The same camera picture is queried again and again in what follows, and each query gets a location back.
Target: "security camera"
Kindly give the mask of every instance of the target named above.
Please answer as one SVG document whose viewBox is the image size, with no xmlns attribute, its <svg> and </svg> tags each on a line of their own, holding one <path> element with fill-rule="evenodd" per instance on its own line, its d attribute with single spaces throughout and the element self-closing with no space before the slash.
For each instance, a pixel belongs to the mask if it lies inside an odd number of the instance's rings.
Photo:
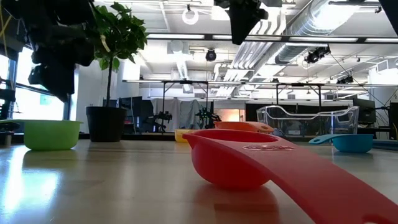
<svg viewBox="0 0 398 224">
<path fill-rule="evenodd" d="M 206 61 L 212 62 L 212 61 L 216 60 L 216 58 L 217 58 L 217 54 L 214 51 L 214 49 L 208 49 L 207 53 L 206 53 Z"/>
</svg>

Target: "tree trunk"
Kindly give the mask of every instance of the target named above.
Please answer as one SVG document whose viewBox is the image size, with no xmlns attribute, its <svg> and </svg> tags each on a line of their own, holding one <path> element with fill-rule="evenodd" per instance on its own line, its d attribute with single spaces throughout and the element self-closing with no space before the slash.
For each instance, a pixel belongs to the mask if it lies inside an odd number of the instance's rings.
<svg viewBox="0 0 398 224">
<path fill-rule="evenodd" d="M 106 107 L 109 107 L 109 101 L 111 99 L 111 78 L 112 78 L 112 66 L 113 66 L 113 58 L 109 62 L 109 73 L 108 73 L 108 86 L 106 87 Z"/>
</svg>

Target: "black plant pot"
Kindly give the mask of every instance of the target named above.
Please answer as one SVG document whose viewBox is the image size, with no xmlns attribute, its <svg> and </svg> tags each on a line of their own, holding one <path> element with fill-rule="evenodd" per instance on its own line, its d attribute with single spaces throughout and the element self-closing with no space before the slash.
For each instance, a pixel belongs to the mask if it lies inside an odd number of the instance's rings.
<svg viewBox="0 0 398 224">
<path fill-rule="evenodd" d="M 90 140 L 93 142 L 120 141 L 126 113 L 127 111 L 122 108 L 86 107 Z"/>
</svg>

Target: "green bowl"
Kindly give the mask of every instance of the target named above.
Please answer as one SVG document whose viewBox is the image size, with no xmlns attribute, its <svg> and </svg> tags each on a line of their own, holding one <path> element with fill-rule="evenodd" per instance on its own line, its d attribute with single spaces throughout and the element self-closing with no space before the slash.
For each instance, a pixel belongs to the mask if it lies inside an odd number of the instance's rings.
<svg viewBox="0 0 398 224">
<path fill-rule="evenodd" d="M 31 150 L 66 150 L 79 140 L 80 121 L 9 119 L 0 123 L 25 123 L 24 144 Z"/>
</svg>

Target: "computer screen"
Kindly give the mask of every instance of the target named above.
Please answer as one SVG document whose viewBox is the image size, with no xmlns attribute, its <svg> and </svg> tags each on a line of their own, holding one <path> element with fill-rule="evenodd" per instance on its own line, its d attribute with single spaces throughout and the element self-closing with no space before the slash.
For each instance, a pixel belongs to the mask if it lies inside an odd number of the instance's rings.
<svg viewBox="0 0 398 224">
<path fill-rule="evenodd" d="M 359 123 L 375 123 L 376 122 L 376 106 L 372 100 L 353 99 L 354 106 L 359 107 Z"/>
</svg>

